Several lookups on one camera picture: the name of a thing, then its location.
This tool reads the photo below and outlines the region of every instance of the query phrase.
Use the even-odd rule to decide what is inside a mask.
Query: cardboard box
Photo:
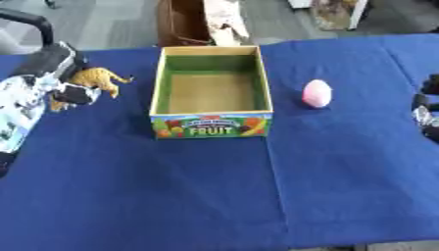
[[[259,47],[162,50],[150,111],[158,138],[266,136],[271,117]]]

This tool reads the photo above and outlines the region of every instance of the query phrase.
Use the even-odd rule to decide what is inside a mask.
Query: table
[[[285,250],[439,238],[439,146],[412,97],[439,71],[439,36],[263,46],[270,136],[153,138],[159,49],[89,52],[136,82],[47,114],[0,180],[2,250]],[[21,60],[0,57],[1,77]],[[334,101],[300,101],[314,78]]]

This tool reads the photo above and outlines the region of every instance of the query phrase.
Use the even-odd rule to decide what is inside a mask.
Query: toy animal
[[[69,82],[85,87],[99,88],[108,91],[113,98],[117,98],[119,95],[119,87],[112,82],[112,79],[122,83],[130,83],[133,81],[133,77],[122,78],[105,68],[90,68],[76,73]],[[50,101],[51,110],[54,112],[59,112],[68,107],[67,103],[57,101],[53,96],[51,96]]]

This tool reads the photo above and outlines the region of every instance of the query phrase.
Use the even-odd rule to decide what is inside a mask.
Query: black chair
[[[42,16],[0,8],[0,19],[33,25],[39,29],[43,46],[53,44],[52,25]]]

